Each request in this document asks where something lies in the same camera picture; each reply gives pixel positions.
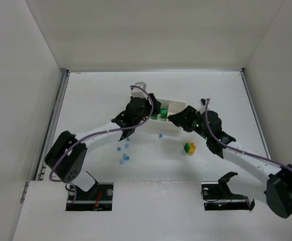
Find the green yellow lego stack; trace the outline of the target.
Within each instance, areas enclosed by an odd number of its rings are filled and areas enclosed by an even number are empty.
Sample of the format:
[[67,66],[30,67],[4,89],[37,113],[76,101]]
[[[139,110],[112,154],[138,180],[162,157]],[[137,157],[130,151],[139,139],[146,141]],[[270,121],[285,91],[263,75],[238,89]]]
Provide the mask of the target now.
[[189,142],[189,141],[187,141],[184,145],[184,151],[188,155],[193,155],[196,148],[197,148],[197,146],[194,143]]

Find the small green lego brick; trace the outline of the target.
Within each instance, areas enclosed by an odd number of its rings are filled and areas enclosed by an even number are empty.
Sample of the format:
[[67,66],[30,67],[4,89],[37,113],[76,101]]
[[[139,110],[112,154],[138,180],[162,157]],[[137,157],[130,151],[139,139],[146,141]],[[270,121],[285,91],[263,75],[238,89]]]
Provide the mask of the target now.
[[153,119],[153,120],[157,120],[157,119],[158,119],[158,115],[157,115],[157,114],[152,115],[152,116],[151,116],[151,119]]

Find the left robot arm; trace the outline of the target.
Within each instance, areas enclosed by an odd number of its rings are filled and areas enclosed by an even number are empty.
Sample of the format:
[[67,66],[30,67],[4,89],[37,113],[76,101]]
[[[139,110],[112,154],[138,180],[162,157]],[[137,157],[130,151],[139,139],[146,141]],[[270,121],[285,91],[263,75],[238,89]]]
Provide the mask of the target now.
[[70,183],[80,174],[86,154],[113,142],[130,137],[153,114],[160,113],[161,103],[150,93],[145,98],[131,97],[124,111],[106,125],[92,131],[72,134],[63,131],[45,156],[53,182]]

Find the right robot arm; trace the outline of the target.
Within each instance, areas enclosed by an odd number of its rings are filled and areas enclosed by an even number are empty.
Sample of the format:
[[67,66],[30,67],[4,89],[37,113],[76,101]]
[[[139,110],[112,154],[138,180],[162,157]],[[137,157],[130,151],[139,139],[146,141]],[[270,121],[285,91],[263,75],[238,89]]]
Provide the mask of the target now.
[[236,139],[222,130],[218,113],[199,112],[191,106],[170,115],[169,121],[186,132],[196,132],[206,140],[208,149],[254,176],[261,184],[249,185],[235,179],[230,171],[218,181],[203,182],[202,196],[207,202],[239,197],[248,201],[257,199],[265,203],[281,218],[292,215],[292,165],[272,162],[247,151]]

